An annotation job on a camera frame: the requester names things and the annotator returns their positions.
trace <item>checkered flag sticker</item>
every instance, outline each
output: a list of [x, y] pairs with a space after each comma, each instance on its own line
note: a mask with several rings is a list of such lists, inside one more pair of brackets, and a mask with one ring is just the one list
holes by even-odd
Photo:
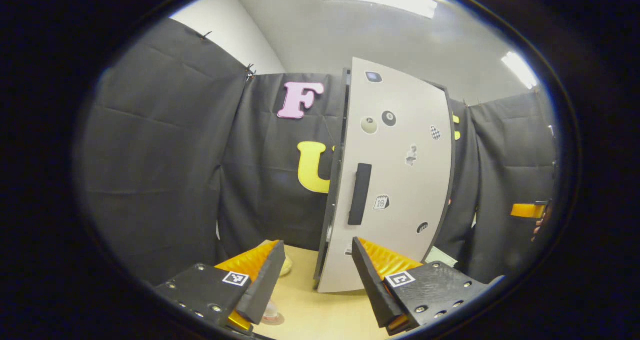
[[441, 137], [441, 136], [442, 136], [442, 133], [440, 132], [440, 130], [438, 130], [438, 129], [436, 128], [436, 126], [433, 126], [433, 125], [432, 125], [432, 126], [431, 126], [431, 137], [432, 137], [434, 140], [438, 140], [438, 139], [440, 139], [440, 137]]

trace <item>eight ball sticker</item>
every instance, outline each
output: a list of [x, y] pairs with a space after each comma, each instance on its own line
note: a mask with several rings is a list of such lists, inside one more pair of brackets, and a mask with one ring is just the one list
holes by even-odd
[[406, 272], [406, 271], [389, 275], [385, 277], [384, 280], [386, 280], [386, 282], [389, 283], [389, 285], [391, 285], [391, 287], [393, 288], [398, 288], [400, 286], [404, 286], [416, 281], [416, 279], [414, 279], [414, 277], [411, 276], [411, 274], [409, 274], [409, 272]]
[[385, 111], [382, 113], [382, 122], [386, 126], [394, 126], [396, 125], [396, 115], [391, 111]]
[[239, 272], [229, 271], [229, 274], [222, 279], [222, 283], [227, 283], [235, 286], [244, 286], [247, 280], [249, 279], [249, 275], [240, 274]]
[[380, 195], [375, 198], [375, 204], [373, 205], [373, 210], [384, 210], [391, 205], [391, 201], [389, 201], [389, 195]]

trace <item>black door handle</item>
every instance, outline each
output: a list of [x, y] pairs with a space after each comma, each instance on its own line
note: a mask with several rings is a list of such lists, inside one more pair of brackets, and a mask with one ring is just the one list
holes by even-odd
[[367, 194], [369, 192], [370, 179], [371, 165], [358, 164], [358, 172], [356, 172], [356, 185], [353, 188], [353, 199], [351, 201], [349, 221], [347, 222], [347, 224], [351, 226], [362, 225], [362, 217], [364, 216], [364, 208], [367, 203]]

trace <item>pink letter f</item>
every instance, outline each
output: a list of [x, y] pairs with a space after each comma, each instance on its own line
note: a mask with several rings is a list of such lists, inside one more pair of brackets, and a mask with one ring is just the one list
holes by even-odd
[[311, 108], [316, 96], [325, 92], [325, 86], [320, 82], [287, 82], [284, 84], [286, 96], [284, 105], [278, 111], [278, 117], [284, 119], [302, 119], [305, 112], [300, 109], [300, 104], [304, 104], [305, 109]]

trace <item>sticker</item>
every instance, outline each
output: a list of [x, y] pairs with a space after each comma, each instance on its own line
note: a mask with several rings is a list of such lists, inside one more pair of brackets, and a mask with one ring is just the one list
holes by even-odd
[[438, 140], [438, 139], [440, 139], [440, 137], [441, 137], [441, 136], [442, 136], [442, 133], [440, 132], [440, 130], [438, 130], [438, 129], [436, 128], [436, 126], [433, 126], [433, 125], [432, 125], [432, 126], [431, 126], [431, 137], [432, 137], [434, 140]]
[[386, 126], [394, 126], [396, 125], [396, 115], [391, 111], [385, 111], [382, 113], [382, 122]]
[[384, 210], [391, 205], [391, 201], [389, 201], [389, 195], [380, 195], [375, 198], [375, 204], [373, 205], [373, 210]]
[[409, 148], [409, 151], [407, 151], [406, 153], [404, 163], [409, 165], [410, 167], [413, 167], [416, 160], [418, 160], [418, 145], [412, 144]]
[[414, 279], [414, 277], [406, 271], [386, 276], [384, 277], [384, 280], [386, 280], [393, 288], [398, 288], [400, 286], [404, 286], [416, 281], [416, 279]]
[[249, 275], [240, 274], [239, 272], [229, 271], [229, 274], [222, 279], [222, 283], [227, 283], [235, 286], [244, 286], [247, 280], [249, 279]]
[[329, 194], [330, 180], [318, 176], [320, 155], [327, 150], [322, 142], [302, 141], [297, 144], [300, 160], [297, 165], [297, 180], [305, 189], [314, 193]]
[[382, 76], [373, 71], [366, 71], [366, 80], [370, 83], [382, 83]]
[[360, 126], [362, 127], [362, 131], [369, 135], [373, 135], [378, 131], [378, 123], [371, 116], [362, 117]]
[[418, 230], [416, 232], [420, 234], [427, 228], [429, 228], [429, 223], [421, 223], [420, 226], [418, 226]]
[[278, 111], [278, 117], [281, 119], [302, 119], [305, 112], [300, 109], [300, 105], [303, 105], [304, 109], [311, 109], [316, 94], [322, 95], [325, 92], [325, 85], [321, 82], [287, 82], [284, 87], [284, 104]]

